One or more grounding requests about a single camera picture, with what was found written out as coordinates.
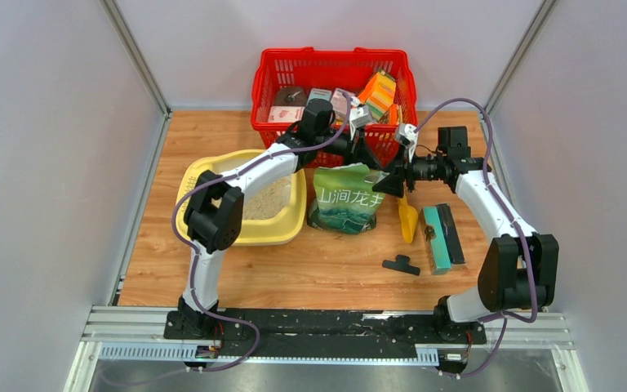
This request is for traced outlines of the yellow plastic scoop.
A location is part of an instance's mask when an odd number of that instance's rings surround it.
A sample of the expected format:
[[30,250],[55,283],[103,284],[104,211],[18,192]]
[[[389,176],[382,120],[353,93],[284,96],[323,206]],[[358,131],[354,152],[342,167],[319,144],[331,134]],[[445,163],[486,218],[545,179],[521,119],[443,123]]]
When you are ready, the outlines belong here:
[[419,214],[418,211],[409,204],[405,195],[398,198],[398,217],[403,240],[406,243],[412,243],[416,233]]

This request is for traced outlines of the green litter bag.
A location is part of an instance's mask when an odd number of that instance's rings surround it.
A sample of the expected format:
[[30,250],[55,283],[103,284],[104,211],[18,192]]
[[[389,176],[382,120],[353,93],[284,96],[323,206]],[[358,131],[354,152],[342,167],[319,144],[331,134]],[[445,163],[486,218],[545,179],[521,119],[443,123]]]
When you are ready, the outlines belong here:
[[307,224],[338,234],[357,235],[373,230],[376,213],[385,200],[385,194],[374,191],[373,186],[385,177],[384,172],[362,163],[317,168]]

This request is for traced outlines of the black bag clip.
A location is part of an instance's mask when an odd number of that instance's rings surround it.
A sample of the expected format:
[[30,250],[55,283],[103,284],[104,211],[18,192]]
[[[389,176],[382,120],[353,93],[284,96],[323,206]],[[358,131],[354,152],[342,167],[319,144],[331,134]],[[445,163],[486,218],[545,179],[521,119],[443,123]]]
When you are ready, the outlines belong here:
[[412,265],[411,258],[407,255],[397,254],[393,260],[383,260],[381,265],[388,270],[394,270],[413,276],[420,275],[420,268]]

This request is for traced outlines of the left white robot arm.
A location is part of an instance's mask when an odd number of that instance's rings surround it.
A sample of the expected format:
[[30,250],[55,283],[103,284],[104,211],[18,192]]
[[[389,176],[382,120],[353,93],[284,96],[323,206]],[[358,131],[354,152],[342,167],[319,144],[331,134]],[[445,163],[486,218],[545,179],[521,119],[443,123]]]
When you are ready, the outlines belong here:
[[198,339],[208,338],[216,330],[221,264],[225,250],[241,232],[246,201],[309,165],[319,152],[352,163],[378,162],[369,148],[359,146],[358,131],[372,121],[369,108],[355,98],[347,98],[345,106],[343,122],[336,126],[332,103],[311,100],[300,119],[264,152],[228,171],[203,171],[193,189],[177,202],[172,229],[178,232],[178,224],[186,224],[185,234],[177,237],[190,247],[192,257],[187,286],[177,309],[187,330]]

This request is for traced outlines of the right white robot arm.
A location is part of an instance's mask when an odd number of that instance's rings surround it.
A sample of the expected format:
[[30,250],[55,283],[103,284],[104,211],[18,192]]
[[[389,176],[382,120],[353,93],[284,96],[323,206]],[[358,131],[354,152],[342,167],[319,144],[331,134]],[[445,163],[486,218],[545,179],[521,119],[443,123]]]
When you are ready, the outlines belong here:
[[455,341],[465,323],[486,322],[514,310],[530,310],[523,322],[535,321],[538,310],[554,300],[559,245],[552,234],[541,234],[505,199],[487,158],[474,157],[465,127],[438,129],[435,154],[416,154],[419,131],[400,124],[394,134],[398,152],[373,189],[402,197],[418,180],[440,180],[473,213],[490,240],[475,287],[442,300],[446,310],[433,319],[437,338]]

